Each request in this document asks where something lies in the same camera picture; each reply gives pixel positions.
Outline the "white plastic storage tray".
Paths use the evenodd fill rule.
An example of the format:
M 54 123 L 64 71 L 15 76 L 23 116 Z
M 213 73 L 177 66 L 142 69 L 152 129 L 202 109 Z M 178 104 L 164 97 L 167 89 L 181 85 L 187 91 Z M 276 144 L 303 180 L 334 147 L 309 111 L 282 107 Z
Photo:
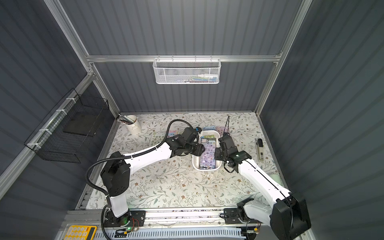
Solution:
M 215 130 L 206 130 L 200 133 L 198 140 L 202 144 L 205 151 L 200 157 L 192 155 L 193 167 L 198 171 L 215 171 L 218 170 L 222 161 L 215 159 L 215 153 L 220 148 L 220 134 Z

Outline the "purple sticker sheet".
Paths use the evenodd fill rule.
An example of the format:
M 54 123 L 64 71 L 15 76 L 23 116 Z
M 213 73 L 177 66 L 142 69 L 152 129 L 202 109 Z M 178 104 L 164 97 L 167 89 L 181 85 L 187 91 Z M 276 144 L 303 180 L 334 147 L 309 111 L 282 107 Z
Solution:
M 205 151 L 200 157 L 200 169 L 211 170 L 216 168 L 215 151 L 216 139 L 201 139 L 201 144 L 204 146 Z

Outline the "pink 3D sticker sheet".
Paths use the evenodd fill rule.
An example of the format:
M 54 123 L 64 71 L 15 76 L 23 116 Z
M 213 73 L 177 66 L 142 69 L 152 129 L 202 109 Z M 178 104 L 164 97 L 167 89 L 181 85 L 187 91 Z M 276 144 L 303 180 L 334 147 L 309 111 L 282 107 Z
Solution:
M 216 127 L 216 131 L 219 133 L 220 137 L 227 136 L 230 134 L 230 128 L 228 126 Z

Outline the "blue sticker sheet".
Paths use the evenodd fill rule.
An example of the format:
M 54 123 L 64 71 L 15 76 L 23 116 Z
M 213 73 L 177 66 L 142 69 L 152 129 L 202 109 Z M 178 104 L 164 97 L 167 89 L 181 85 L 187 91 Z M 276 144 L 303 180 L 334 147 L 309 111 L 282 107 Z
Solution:
M 208 126 L 203 128 L 204 131 L 215 131 L 216 127 L 215 126 Z

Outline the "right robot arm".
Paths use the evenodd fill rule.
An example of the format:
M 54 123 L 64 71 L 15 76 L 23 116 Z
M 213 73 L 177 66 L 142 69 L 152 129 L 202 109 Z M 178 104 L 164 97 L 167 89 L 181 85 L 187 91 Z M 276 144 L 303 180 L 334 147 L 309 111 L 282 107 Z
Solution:
M 312 226 L 306 200 L 277 183 L 245 151 L 238 151 L 230 134 L 219 138 L 215 156 L 234 172 L 247 179 L 267 200 L 266 206 L 246 198 L 236 208 L 225 209 L 227 224 L 261 222 L 268 225 L 279 240 L 293 240 Z

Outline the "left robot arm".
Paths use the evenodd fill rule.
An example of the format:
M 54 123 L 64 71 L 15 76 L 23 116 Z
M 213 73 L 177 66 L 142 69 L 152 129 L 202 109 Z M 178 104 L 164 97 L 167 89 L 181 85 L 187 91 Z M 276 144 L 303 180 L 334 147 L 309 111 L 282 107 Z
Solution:
M 125 191 L 130 184 L 133 173 L 159 161 L 175 156 L 193 155 L 200 157 L 205 147 L 198 142 L 202 129 L 185 128 L 180 135 L 166 136 L 165 141 L 151 149 L 143 150 L 132 157 L 121 155 L 119 159 L 109 158 L 101 171 L 101 178 L 107 188 L 107 202 L 116 218 L 122 217 L 130 210 Z

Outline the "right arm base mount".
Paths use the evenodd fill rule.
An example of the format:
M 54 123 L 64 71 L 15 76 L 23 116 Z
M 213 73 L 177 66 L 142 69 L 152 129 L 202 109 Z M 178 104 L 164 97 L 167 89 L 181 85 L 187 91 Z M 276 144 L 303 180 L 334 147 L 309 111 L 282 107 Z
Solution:
M 245 212 L 239 208 L 225 208 L 224 212 L 220 213 L 219 217 L 224 219 L 227 225 L 261 223 L 258 220 L 248 218 Z

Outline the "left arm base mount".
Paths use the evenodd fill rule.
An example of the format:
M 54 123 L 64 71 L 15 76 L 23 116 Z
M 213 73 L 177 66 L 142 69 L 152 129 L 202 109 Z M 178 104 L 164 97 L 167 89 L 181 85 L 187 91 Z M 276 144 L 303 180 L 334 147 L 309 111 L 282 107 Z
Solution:
M 129 211 L 116 217 L 111 210 L 107 210 L 102 220 L 107 228 L 143 227 L 146 213 L 146 211 Z

